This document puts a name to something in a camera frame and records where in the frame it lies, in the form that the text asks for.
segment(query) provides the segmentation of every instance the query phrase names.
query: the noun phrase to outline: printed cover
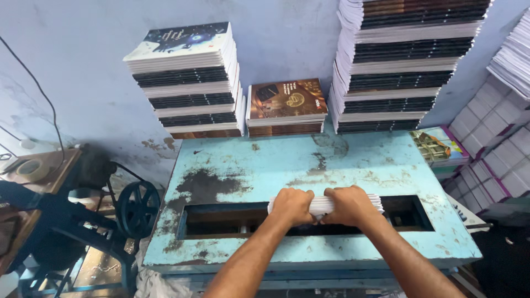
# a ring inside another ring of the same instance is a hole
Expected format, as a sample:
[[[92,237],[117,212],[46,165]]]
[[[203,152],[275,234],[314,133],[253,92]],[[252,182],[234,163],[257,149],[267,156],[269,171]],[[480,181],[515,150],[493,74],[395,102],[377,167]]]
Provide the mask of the printed cover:
[[[423,158],[428,162],[469,159],[467,151],[443,127],[431,127],[409,132]]]
[[[219,51],[229,22],[150,30],[124,61],[169,58]]]
[[[250,119],[326,114],[318,78],[251,86]]]

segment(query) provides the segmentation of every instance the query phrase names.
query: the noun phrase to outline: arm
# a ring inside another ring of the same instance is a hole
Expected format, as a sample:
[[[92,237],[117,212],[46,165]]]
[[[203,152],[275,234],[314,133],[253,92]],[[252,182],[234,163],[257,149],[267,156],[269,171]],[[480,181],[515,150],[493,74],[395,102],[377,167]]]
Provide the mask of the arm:
[[[315,194],[284,188],[258,230],[214,277],[204,298],[254,297],[278,244],[292,226],[314,222],[309,205]]]
[[[360,228],[383,256],[407,297],[465,297],[396,232],[360,187],[327,188],[324,195],[333,199],[335,208],[322,222]]]

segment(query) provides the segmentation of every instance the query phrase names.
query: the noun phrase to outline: pulley wheel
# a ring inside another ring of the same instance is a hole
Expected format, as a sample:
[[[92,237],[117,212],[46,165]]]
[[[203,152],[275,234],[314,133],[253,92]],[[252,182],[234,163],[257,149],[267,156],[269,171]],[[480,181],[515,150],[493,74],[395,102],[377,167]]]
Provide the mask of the pulley wheel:
[[[133,239],[149,236],[160,208],[160,197],[148,181],[127,185],[116,203],[116,218],[122,233]]]

